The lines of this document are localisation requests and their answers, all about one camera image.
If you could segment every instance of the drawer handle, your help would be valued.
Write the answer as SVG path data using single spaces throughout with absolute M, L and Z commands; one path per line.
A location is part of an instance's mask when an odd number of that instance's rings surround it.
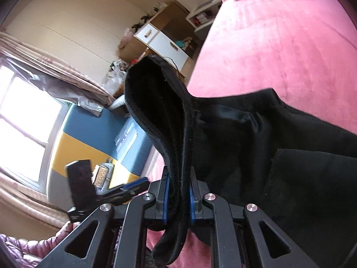
M 173 44 L 172 42 L 170 42 L 170 45 L 171 45 L 176 51 L 179 50 L 178 47 L 176 46 L 176 44 Z
M 145 38 L 148 38 L 149 35 L 151 34 L 151 32 L 152 32 L 152 30 L 150 29 L 150 30 L 144 35 L 144 37 L 145 37 Z

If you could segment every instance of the pink bedsheet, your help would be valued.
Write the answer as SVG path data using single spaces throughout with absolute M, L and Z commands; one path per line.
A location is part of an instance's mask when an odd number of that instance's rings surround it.
M 297 109 L 357 133 L 357 30 L 337 0 L 226 0 L 188 90 L 198 97 L 272 87 Z M 161 178 L 163 159 L 151 180 Z M 160 232 L 148 232 L 153 248 Z M 170 267 L 210 267 L 210 249 L 189 233 Z

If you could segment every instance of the silver bolt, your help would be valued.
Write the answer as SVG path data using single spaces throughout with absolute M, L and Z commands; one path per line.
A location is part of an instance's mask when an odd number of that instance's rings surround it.
M 100 206 L 101 211 L 110 211 L 110 209 L 111 209 L 111 204 L 102 204 Z
M 215 200 L 216 199 L 216 195 L 214 193 L 206 193 L 205 194 L 205 199 L 206 200 Z
M 247 204 L 247 210 L 257 211 L 258 207 L 255 204 Z
M 144 198 L 144 200 L 152 200 L 154 198 L 154 195 L 152 193 L 144 193 L 142 197 Z

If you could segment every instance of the beige curtain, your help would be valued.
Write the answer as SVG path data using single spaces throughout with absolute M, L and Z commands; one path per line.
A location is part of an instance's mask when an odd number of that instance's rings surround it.
M 100 84 L 81 73 L 74 66 L 50 53 L 20 42 L 4 32 L 0 32 L 0 53 L 81 89 L 90 91 L 98 102 L 106 106 L 110 106 L 115 100 Z
M 67 214 L 52 208 L 44 194 L 13 180 L 1 169 L 0 202 L 51 227 L 61 228 L 68 221 Z

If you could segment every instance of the white drawer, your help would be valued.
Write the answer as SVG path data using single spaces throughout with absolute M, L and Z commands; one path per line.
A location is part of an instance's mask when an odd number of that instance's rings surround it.
M 183 65 L 188 59 L 188 55 L 162 32 L 159 32 L 154 37 L 149 43 L 149 46 L 157 54 L 166 59 L 174 68 L 177 66 L 179 71 L 182 70 Z
M 139 38 L 142 42 L 148 44 L 151 39 L 155 37 L 158 30 L 151 24 L 146 24 L 135 33 L 135 36 Z

